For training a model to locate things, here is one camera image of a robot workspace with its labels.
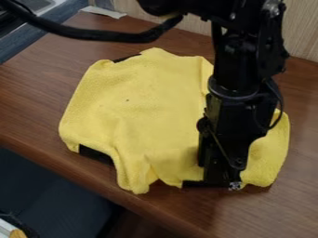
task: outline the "yellow cloth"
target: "yellow cloth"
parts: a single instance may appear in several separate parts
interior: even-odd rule
[[[119,186],[134,193],[147,192],[158,179],[177,187],[185,179],[202,180],[196,123],[213,66],[159,48],[141,54],[88,69],[62,117],[60,136],[73,152],[81,144],[110,155]],[[268,186],[275,180],[288,148],[286,115],[268,137],[251,148],[243,182]]]

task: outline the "desk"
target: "desk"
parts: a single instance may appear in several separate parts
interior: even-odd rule
[[[80,13],[73,26],[142,31],[152,23]],[[119,205],[188,237],[318,237],[318,64],[288,61],[277,76],[292,134],[290,152],[269,190],[184,189],[162,183],[148,194],[121,190],[114,168],[69,152],[60,118],[89,65],[159,46],[178,55],[213,60],[210,37],[172,30],[156,43],[128,45],[47,35],[0,67],[0,144]]]

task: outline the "folded cloth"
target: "folded cloth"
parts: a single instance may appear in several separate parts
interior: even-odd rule
[[[145,193],[160,179],[171,186],[203,179],[197,165],[207,79],[202,57],[179,57],[152,48],[121,62],[100,60],[86,72],[60,121],[68,148],[112,157],[121,188]],[[285,160],[288,117],[250,148],[243,182],[272,184]]]

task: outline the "gray floor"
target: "gray floor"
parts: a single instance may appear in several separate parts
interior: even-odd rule
[[[67,0],[64,4],[48,11],[43,17],[55,22],[64,22],[87,4],[87,0]],[[33,26],[24,24],[13,33],[0,38],[0,64],[11,59],[45,34]]]
[[[41,238],[94,238],[116,206],[28,160],[0,149],[0,210]]]

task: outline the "screw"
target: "screw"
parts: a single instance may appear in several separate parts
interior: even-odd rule
[[[236,14],[233,12],[233,13],[231,13],[231,15],[230,15],[230,19],[231,20],[235,20],[236,19]]]

